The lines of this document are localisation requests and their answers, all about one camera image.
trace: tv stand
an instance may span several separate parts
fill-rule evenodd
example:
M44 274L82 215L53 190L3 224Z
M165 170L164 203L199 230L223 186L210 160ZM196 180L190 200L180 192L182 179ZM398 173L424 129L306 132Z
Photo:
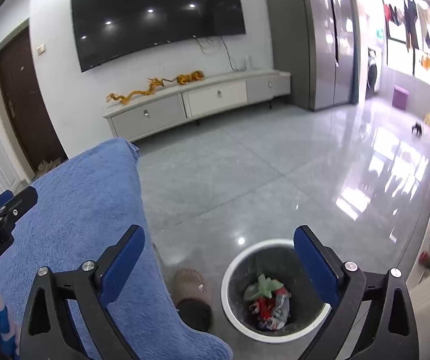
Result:
M187 85L172 85L127 105L112 104L104 118L114 137L131 142L229 109L290 94L290 73L249 70Z

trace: black tv screen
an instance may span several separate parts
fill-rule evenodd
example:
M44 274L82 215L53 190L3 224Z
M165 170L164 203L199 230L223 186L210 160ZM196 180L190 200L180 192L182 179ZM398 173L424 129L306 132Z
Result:
M72 0L82 71L189 38L245 34L240 0Z

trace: glossy gray floor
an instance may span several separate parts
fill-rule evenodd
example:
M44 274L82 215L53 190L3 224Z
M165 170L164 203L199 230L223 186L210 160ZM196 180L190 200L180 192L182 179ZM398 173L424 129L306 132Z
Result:
M313 337L262 344L226 320L221 281L244 248L290 239L306 224L343 261L380 273L398 266L429 200L430 134L412 135L414 122L382 100L320 112L273 102L271 110L258 104L137 143L145 213L166 279L183 266L206 277L212 333L236 359L296 359ZM347 343L339 358L350 350Z

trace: dragon figurine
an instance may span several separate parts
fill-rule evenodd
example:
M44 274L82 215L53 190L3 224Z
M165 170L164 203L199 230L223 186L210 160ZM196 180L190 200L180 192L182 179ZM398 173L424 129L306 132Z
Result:
M116 93L110 93L106 97L106 101L109 102L110 100L115 100L120 102L120 104L127 104L130 101L130 98L134 95L153 95L155 92L155 89L159 86L165 87L164 81L167 81L168 83L173 83L174 81L177 81L179 85L185 85L187 83L191 83L193 81L201 81L205 78L204 73L201 70L196 70L190 74L180 74L179 76L176 76L174 79L158 79L155 77L154 79L148 79L149 85L147 91L132 91L128 94L128 96L123 96L122 94L116 94Z

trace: wooden door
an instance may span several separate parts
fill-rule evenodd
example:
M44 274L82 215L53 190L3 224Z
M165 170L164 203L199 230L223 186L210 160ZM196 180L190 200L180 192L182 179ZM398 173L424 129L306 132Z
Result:
M43 160L66 159L38 87L28 28L0 50L0 86L15 135L33 171Z

